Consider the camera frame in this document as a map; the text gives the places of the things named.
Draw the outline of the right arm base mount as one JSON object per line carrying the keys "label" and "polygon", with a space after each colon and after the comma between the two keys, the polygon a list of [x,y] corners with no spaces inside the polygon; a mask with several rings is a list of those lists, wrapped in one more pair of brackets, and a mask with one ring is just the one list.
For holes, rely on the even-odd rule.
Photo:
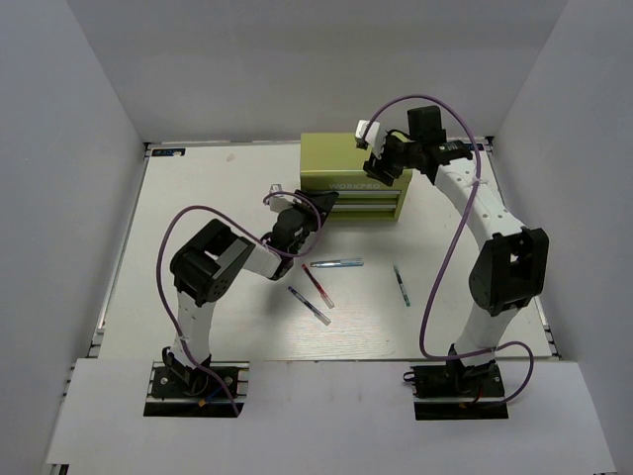
{"label": "right arm base mount", "polygon": [[507,420],[505,390],[498,366],[493,363],[475,376],[445,365],[412,366],[403,375],[412,387],[417,421]]}

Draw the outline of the green metal drawer box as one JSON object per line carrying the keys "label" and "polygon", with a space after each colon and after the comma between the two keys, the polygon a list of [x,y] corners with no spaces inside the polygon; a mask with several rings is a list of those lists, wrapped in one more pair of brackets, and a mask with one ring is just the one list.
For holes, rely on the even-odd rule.
{"label": "green metal drawer box", "polygon": [[330,217],[338,221],[395,222],[412,179],[404,171],[387,186],[363,170],[370,152],[355,146],[354,136],[341,133],[301,135],[300,182],[306,193],[336,192]]}

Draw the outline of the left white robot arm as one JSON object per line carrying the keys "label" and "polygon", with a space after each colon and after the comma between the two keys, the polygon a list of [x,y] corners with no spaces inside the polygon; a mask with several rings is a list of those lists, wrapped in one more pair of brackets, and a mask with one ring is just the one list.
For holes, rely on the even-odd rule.
{"label": "left white robot arm", "polygon": [[273,186],[263,204],[277,219],[262,237],[213,208],[195,205],[179,214],[206,210],[216,216],[177,250],[169,263],[178,313],[168,313],[176,336],[172,345],[163,349],[162,359],[186,394],[200,394],[208,386],[213,313],[240,271],[271,281],[284,277],[296,259],[312,251],[305,243],[317,242],[338,196],[336,191],[291,193]]}

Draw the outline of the dark blue clear pen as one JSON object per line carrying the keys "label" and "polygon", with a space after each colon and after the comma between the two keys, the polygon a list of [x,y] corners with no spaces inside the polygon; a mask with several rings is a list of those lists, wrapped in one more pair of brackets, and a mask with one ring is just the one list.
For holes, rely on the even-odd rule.
{"label": "dark blue clear pen", "polygon": [[325,326],[329,326],[331,324],[330,318],[328,318],[321,310],[319,310],[314,304],[312,304],[308,299],[306,299],[299,291],[297,291],[294,287],[289,286],[288,291],[299,301],[301,302],[307,309],[309,309],[312,314],[319,319]]}

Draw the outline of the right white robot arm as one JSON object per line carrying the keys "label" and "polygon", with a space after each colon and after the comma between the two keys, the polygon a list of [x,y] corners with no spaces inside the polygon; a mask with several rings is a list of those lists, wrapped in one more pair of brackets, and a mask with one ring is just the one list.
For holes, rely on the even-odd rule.
{"label": "right white robot arm", "polygon": [[375,120],[359,122],[355,139],[370,152],[363,165],[368,177],[391,186],[405,170],[419,171],[460,213],[458,228],[476,240],[479,255],[468,278],[473,307],[446,370],[448,386],[467,395],[481,385],[509,323],[541,294],[549,239],[506,208],[483,178],[477,150],[447,139],[438,107],[411,109],[407,119],[402,139]]}

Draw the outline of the green teal pen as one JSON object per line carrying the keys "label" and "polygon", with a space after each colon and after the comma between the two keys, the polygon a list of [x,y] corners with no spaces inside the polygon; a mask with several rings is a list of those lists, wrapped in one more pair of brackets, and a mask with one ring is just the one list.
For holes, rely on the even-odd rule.
{"label": "green teal pen", "polygon": [[401,295],[402,295],[403,300],[405,302],[405,305],[406,305],[406,307],[409,308],[410,307],[410,299],[409,299],[409,296],[408,296],[408,293],[407,293],[407,289],[406,289],[403,277],[402,277],[402,275],[400,273],[400,270],[399,270],[397,265],[394,265],[393,269],[394,269],[394,273],[395,273],[395,276],[396,276],[396,279],[397,279],[397,282],[398,282],[399,289],[401,291]]}

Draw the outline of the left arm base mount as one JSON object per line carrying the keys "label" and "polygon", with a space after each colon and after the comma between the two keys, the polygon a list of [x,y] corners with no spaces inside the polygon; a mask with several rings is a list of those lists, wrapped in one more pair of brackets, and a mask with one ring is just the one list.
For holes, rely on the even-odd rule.
{"label": "left arm base mount", "polygon": [[247,362],[219,362],[211,367],[229,389],[237,411],[220,383],[202,373],[188,388],[162,362],[154,362],[150,372],[143,415],[147,418],[236,418],[246,402],[249,364]]}

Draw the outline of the silver light blue pen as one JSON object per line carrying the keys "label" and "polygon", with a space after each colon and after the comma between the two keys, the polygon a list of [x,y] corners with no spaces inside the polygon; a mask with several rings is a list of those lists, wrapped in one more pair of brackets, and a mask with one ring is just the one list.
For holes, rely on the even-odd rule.
{"label": "silver light blue pen", "polygon": [[364,265],[362,258],[343,258],[343,259],[329,259],[313,261],[310,263],[312,268],[347,268],[347,267],[361,267]]}

